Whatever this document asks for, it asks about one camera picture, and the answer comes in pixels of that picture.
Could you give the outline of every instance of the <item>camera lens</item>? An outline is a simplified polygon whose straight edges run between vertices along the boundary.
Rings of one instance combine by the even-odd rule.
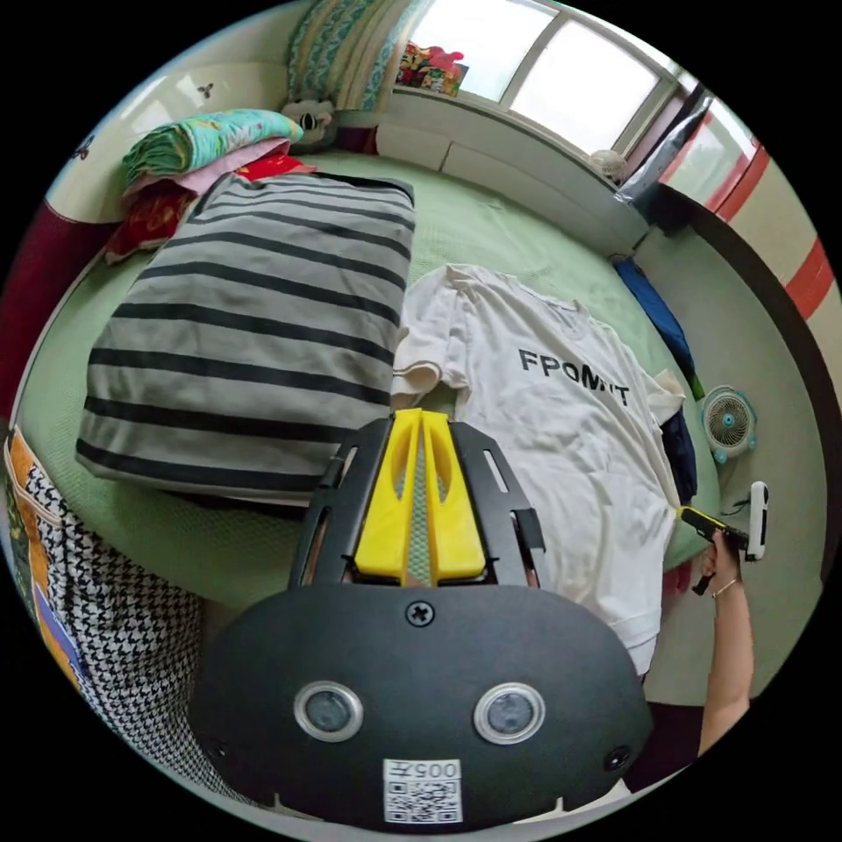
[[[532,702],[519,693],[498,696],[489,706],[488,721],[497,734],[519,734],[529,727],[535,716]]]
[[[546,708],[540,693],[526,684],[500,684],[477,703],[474,726],[489,743],[522,743],[544,723]]]
[[[362,727],[362,703],[353,691],[332,681],[302,688],[295,700],[299,727],[315,739],[338,743]]]

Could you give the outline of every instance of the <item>red stripe on wall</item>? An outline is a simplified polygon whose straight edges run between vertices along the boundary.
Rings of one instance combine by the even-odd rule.
[[[752,162],[748,165],[748,169],[743,173],[734,189],[716,208],[718,217],[725,222],[731,222],[737,216],[740,208],[746,203],[746,199],[754,192],[768,165],[769,153],[761,147],[757,150]]]
[[[664,170],[663,175],[660,177],[660,182],[662,184],[666,184],[672,177],[675,175],[675,170],[678,169],[684,162],[684,159],[687,157],[688,152],[690,151],[693,144],[696,142],[696,138],[699,136],[699,132],[702,128],[706,125],[710,125],[710,121],[713,119],[713,114],[710,110],[704,112],[704,117],[702,118],[702,122],[696,127],[696,130],[689,136],[687,143],[678,150],[678,154],[670,161],[669,166]]]
[[[818,310],[824,297],[830,292],[832,284],[831,264],[821,242],[816,237],[816,242],[813,243],[807,259],[786,286],[789,297],[805,321]]]
[[[742,177],[746,174],[746,170],[748,169],[751,161],[748,159],[748,156],[745,153],[740,153],[740,156],[737,158],[737,162],[731,167],[731,172],[725,177],[725,180],[713,191],[713,194],[710,196],[707,202],[704,203],[704,206],[709,211],[716,211],[719,210],[719,206],[728,196],[731,195],[731,192],[734,190],[735,187],[739,184]]]

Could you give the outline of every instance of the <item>small fan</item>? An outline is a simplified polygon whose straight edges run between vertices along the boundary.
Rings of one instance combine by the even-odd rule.
[[[713,458],[720,465],[755,448],[757,414],[742,392],[717,386],[702,400],[700,412]]]

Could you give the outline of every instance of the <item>hand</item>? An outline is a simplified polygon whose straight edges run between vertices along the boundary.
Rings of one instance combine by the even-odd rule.
[[[728,546],[718,529],[713,533],[713,543],[702,559],[702,574],[713,576],[710,592],[717,593],[734,579],[739,578],[739,554]]]

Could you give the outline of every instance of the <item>green bedsheet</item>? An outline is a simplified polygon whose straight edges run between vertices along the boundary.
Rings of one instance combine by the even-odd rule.
[[[672,355],[614,269],[535,214],[486,190],[396,161],[346,153],[306,159],[324,170],[402,178],[415,186],[417,230],[410,282],[447,262],[474,263],[517,276],[537,291],[577,298],[612,325],[651,375],[670,368],[690,395]],[[299,525],[243,511],[214,511],[127,483],[90,475],[74,459],[89,350],[148,262],[98,264],[61,309],[34,361],[18,423],[70,508],[135,563],[232,608],[245,608],[286,586]],[[450,402],[439,389],[427,408]],[[698,463],[702,510],[719,511],[717,472],[698,414],[686,413]],[[428,579],[424,513],[416,513],[410,569]],[[665,569],[704,542],[678,524]]]

